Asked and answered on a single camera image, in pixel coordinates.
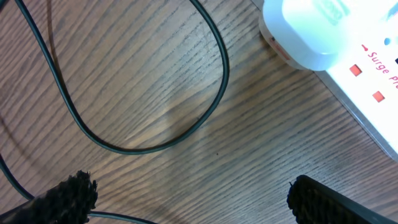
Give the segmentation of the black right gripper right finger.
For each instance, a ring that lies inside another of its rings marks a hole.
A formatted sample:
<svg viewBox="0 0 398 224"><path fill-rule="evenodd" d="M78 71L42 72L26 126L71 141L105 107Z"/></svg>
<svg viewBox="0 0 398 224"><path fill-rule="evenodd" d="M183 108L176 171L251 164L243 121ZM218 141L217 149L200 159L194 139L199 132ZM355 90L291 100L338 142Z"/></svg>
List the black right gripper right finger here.
<svg viewBox="0 0 398 224"><path fill-rule="evenodd" d="M287 204L299 224L397 224L306 175L290 185Z"/></svg>

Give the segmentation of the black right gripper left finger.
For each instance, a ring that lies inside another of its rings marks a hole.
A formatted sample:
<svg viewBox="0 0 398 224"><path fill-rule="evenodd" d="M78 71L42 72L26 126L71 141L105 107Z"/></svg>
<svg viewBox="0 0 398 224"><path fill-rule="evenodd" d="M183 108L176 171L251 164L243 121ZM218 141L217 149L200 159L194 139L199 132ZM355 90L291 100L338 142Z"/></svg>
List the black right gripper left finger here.
<svg viewBox="0 0 398 224"><path fill-rule="evenodd" d="M98 199L97 183L87 172L76 175L54 188L1 215L4 224L84 224Z"/></svg>

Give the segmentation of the white charger plug adapter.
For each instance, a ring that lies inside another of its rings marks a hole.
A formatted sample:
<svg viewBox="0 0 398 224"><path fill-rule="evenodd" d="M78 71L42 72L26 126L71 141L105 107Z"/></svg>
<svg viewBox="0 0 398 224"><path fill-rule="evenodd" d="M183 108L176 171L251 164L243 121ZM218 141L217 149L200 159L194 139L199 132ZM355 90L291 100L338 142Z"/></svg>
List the white charger plug adapter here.
<svg viewBox="0 0 398 224"><path fill-rule="evenodd" d="M259 26L287 64L323 71L348 50L349 26L358 6L350 0L265 0Z"/></svg>

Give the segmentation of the white power strip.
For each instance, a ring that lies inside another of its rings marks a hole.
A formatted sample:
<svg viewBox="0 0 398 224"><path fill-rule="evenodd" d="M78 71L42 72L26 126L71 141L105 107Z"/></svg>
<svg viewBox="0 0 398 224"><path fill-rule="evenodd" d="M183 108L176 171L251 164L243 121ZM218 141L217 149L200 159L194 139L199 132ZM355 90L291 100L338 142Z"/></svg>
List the white power strip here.
<svg viewBox="0 0 398 224"><path fill-rule="evenodd" d="M259 18L264 1L255 2ZM358 2L348 50L329 69L310 71L375 143L397 159L397 1Z"/></svg>

